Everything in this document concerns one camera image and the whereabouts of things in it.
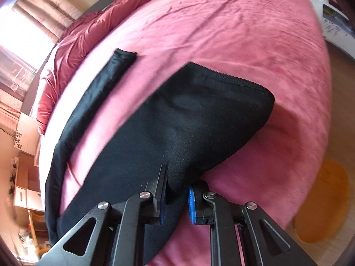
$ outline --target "black cloth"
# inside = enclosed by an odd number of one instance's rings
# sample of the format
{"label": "black cloth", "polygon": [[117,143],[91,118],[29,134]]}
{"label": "black cloth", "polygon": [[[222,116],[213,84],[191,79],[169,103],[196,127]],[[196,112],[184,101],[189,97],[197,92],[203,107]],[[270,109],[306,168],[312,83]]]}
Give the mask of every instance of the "black cloth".
{"label": "black cloth", "polygon": [[135,60],[136,53],[120,49],[114,52],[81,97],[54,148],[44,194],[44,217],[51,246],[60,238],[57,234],[57,219],[66,164],[97,110]]}
{"label": "black cloth", "polygon": [[[144,263],[149,262],[173,233],[192,182],[245,145],[267,122],[273,104],[272,93],[260,85],[188,63],[153,93],[105,146],[83,186],[58,217],[56,228],[50,229],[51,242],[97,203],[123,202],[144,190],[148,181],[158,177],[160,165],[167,164],[164,224],[146,226]],[[68,143],[77,144],[77,138],[68,137]],[[51,183],[49,177],[46,187]]]}

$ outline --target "pink bedsheet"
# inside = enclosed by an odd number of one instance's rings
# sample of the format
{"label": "pink bedsheet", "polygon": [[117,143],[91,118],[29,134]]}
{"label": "pink bedsheet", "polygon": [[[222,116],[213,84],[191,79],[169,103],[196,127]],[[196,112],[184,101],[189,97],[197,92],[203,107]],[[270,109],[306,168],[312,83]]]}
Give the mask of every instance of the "pink bedsheet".
{"label": "pink bedsheet", "polygon": [[[315,179],[330,121],[329,59],[310,1],[152,0],[141,6],[90,52],[59,99],[42,140],[42,192],[62,129],[116,48],[137,52],[137,61],[75,149],[61,212],[117,129],[164,81],[193,61],[261,84],[276,97],[266,126],[203,178],[231,202],[257,202],[285,227]],[[208,227],[192,226],[185,213],[150,265],[209,265],[209,255]]]}

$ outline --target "metal pivot screw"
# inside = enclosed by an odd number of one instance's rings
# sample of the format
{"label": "metal pivot screw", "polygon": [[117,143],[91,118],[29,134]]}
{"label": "metal pivot screw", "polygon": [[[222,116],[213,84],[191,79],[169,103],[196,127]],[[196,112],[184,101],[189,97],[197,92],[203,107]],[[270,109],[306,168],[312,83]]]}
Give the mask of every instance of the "metal pivot screw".
{"label": "metal pivot screw", "polygon": [[248,203],[246,204],[246,207],[247,207],[249,210],[255,210],[255,209],[258,207],[258,205],[256,205],[255,202],[248,202]]}
{"label": "metal pivot screw", "polygon": [[100,202],[99,204],[97,204],[97,207],[101,210],[105,210],[109,207],[109,203],[108,202]]}
{"label": "metal pivot screw", "polygon": [[142,199],[148,199],[150,197],[150,193],[148,191],[143,191],[139,194],[139,197]]}
{"label": "metal pivot screw", "polygon": [[214,199],[214,198],[216,198],[216,193],[214,193],[214,192],[207,192],[207,193],[205,193],[205,197],[206,197],[207,199]]}

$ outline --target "wooden floor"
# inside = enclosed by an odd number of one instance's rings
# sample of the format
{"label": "wooden floor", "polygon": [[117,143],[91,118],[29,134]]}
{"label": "wooden floor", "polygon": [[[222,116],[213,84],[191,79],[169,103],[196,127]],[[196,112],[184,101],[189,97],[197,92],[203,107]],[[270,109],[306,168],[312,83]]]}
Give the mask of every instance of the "wooden floor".
{"label": "wooden floor", "polygon": [[355,234],[355,60],[328,43],[333,84],[331,129],[326,156],[342,165],[350,183],[349,213],[332,239],[307,244],[293,231],[287,232],[315,260],[318,266],[331,266]]}

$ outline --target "orange rug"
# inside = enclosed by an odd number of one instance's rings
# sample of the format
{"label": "orange rug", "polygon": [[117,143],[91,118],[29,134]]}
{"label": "orange rug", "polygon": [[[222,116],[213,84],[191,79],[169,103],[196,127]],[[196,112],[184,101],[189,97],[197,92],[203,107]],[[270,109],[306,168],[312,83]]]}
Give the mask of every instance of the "orange rug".
{"label": "orange rug", "polygon": [[306,201],[294,220],[295,232],[306,243],[332,237],[348,211],[349,181],[345,169],[325,159]]}

